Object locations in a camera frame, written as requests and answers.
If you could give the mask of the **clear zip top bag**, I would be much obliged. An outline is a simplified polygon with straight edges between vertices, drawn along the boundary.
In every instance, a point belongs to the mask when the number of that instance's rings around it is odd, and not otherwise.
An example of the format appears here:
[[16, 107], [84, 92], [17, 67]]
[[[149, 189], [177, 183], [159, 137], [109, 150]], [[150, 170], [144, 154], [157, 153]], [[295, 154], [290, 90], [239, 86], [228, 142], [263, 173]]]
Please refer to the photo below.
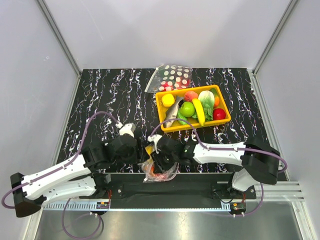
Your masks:
[[175, 178], [179, 170], [179, 163], [171, 156], [164, 153], [156, 153], [153, 145], [145, 147], [146, 161], [140, 164], [145, 173], [144, 183], [167, 182]]

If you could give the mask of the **green fake apple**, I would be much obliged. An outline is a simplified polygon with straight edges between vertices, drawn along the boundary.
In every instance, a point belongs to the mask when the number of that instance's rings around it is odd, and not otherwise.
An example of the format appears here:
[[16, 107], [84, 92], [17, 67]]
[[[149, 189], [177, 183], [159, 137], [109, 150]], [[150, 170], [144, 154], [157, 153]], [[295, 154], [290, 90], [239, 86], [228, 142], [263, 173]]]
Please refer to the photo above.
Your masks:
[[183, 102], [179, 110], [180, 113], [186, 118], [192, 117], [196, 112], [194, 105], [188, 101]]

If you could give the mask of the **yellow fake banana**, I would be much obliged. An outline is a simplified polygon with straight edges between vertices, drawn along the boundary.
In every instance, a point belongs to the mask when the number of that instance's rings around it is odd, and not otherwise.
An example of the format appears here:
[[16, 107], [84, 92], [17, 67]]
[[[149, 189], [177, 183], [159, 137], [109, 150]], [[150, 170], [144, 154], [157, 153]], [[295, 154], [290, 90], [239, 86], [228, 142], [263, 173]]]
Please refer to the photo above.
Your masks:
[[204, 113], [204, 109], [203, 109], [202, 103], [197, 98], [193, 98], [192, 99], [192, 103], [194, 105], [199, 124], [201, 126], [204, 126], [206, 118], [205, 118], [205, 113]]

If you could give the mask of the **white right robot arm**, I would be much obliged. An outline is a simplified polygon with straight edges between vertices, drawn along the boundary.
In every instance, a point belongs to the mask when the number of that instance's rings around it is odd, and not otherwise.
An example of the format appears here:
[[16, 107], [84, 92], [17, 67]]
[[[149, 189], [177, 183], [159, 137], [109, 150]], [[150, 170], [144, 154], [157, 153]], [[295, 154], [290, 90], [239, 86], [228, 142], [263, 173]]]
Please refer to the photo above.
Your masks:
[[257, 183], [275, 185], [278, 181], [280, 154], [258, 140], [231, 144], [190, 140], [182, 144], [159, 134], [149, 136], [147, 140], [153, 143], [156, 154], [164, 155], [166, 163], [185, 166], [222, 163], [242, 167], [227, 185], [228, 195], [235, 199]]

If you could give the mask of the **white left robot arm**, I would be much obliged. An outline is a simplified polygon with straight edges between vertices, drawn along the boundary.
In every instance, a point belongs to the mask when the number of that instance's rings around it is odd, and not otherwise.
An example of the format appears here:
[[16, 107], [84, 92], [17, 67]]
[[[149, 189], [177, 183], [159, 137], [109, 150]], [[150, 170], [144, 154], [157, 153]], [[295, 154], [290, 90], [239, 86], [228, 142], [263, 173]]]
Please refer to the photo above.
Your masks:
[[106, 177], [100, 173], [115, 163], [139, 164], [149, 155], [140, 138], [129, 134], [86, 146], [80, 154], [31, 175], [10, 176], [14, 210], [28, 217], [52, 202], [69, 198], [103, 198], [108, 193]]

